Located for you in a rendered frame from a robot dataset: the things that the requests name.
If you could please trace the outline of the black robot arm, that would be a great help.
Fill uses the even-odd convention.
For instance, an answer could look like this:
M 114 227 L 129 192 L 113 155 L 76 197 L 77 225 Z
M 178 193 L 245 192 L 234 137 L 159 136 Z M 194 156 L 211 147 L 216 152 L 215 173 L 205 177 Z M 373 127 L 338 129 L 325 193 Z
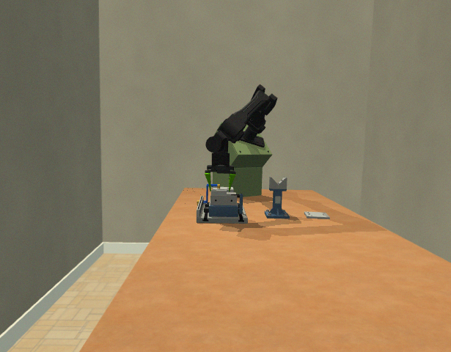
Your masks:
M 241 110 L 223 121 L 218 132 L 206 141 L 208 151 L 213 153 L 212 166 L 215 166 L 218 171 L 224 171 L 226 167 L 230 167 L 230 154 L 225 153 L 228 152 L 228 141 L 234 144 L 240 140 L 259 147 L 265 146 L 264 139 L 257 134 L 262 133 L 265 129 L 265 115 L 267 116 L 275 107 L 277 97 L 273 94 L 267 96 L 265 87 L 260 84 L 252 98 L 253 100 L 249 101 Z M 243 131 L 246 125 L 248 128 Z

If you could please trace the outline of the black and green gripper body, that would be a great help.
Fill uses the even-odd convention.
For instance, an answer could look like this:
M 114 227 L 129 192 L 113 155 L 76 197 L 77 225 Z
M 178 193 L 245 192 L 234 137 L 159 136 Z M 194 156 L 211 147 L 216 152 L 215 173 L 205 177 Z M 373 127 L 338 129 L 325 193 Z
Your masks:
M 209 170 L 210 169 L 210 170 Z M 205 173 L 210 173 L 210 172 L 217 172 L 219 174 L 236 174 L 235 171 L 230 171 L 230 170 L 234 170 L 234 167 L 226 167 L 226 170 L 224 171 L 218 171 L 216 170 L 215 166 L 212 165 L 207 165 L 207 170 L 205 170 Z M 206 172 L 209 171 L 209 172 Z

